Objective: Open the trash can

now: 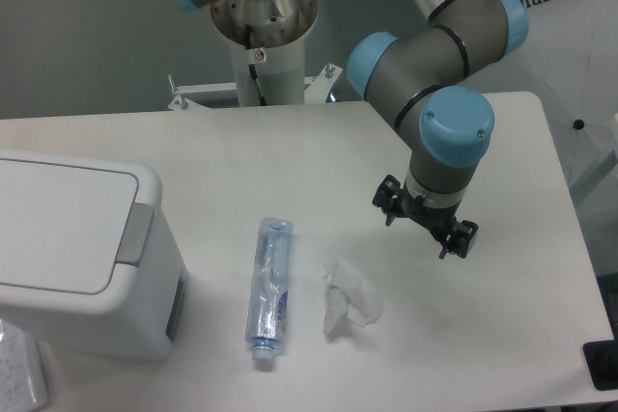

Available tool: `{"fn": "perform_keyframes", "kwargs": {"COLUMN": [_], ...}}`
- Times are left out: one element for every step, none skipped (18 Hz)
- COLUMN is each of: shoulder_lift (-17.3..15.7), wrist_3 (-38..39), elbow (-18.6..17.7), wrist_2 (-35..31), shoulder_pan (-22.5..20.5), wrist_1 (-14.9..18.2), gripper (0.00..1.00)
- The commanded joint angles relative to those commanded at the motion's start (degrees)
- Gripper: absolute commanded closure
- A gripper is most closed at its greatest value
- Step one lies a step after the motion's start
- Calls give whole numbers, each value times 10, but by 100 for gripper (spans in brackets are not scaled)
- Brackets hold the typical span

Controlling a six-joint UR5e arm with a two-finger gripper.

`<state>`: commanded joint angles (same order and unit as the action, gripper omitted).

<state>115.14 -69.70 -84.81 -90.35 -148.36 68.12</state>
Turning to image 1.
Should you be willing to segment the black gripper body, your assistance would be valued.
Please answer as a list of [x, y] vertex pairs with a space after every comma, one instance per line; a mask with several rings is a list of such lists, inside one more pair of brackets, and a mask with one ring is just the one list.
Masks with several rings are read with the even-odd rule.
[[412, 197], [407, 185], [402, 187], [402, 208], [405, 217], [427, 229], [431, 233], [450, 233], [452, 222], [460, 203], [449, 207], [433, 207], [421, 196]]

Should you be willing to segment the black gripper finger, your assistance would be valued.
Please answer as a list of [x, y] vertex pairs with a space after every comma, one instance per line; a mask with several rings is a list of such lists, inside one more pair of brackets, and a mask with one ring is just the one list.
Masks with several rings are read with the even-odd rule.
[[396, 218], [404, 216], [402, 188], [394, 176], [387, 175], [380, 183], [372, 199], [372, 205], [385, 215], [386, 227], [390, 227]]
[[438, 233], [437, 241], [441, 245], [438, 258], [443, 260], [446, 255], [456, 255], [465, 259], [474, 245], [478, 230], [479, 226], [475, 222], [453, 219], [447, 228]]

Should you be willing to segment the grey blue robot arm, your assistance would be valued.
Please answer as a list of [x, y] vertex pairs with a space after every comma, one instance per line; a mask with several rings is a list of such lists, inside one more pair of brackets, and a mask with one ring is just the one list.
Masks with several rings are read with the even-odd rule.
[[[465, 257], [474, 222], [456, 217], [488, 150], [494, 113], [463, 86], [471, 74], [501, 60], [526, 39], [519, 0], [414, 0], [429, 27], [402, 41], [372, 34], [352, 51], [349, 82], [410, 148], [404, 180], [387, 177], [373, 203], [388, 220], [407, 218], [444, 254]], [[175, 0], [183, 10], [208, 8], [231, 48], [239, 103], [273, 106], [304, 100], [304, 39], [317, 0]]]

